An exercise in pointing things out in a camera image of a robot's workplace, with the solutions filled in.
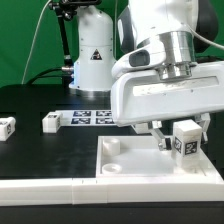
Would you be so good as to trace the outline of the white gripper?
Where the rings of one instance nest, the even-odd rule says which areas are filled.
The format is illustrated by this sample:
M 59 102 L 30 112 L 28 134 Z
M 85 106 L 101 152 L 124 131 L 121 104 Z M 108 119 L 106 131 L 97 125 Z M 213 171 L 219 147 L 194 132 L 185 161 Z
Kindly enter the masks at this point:
M 161 121 L 196 115 L 195 122 L 202 128 L 201 143 L 207 144 L 209 113 L 224 110 L 224 61 L 198 64 L 191 72 L 186 79 L 165 82 L 155 70 L 122 75 L 111 89 L 114 123 L 129 126 L 149 122 L 150 133 L 165 151 L 172 146 L 161 131 Z

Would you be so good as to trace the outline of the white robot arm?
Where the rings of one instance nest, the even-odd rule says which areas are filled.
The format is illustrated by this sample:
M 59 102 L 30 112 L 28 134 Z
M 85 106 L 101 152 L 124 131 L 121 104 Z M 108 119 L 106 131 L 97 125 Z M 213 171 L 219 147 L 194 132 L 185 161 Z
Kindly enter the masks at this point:
M 208 1 L 129 0 L 118 21 L 127 51 L 111 70 L 112 118 L 118 126 L 149 131 L 155 121 L 224 110 L 224 62 L 199 64 L 193 39 Z

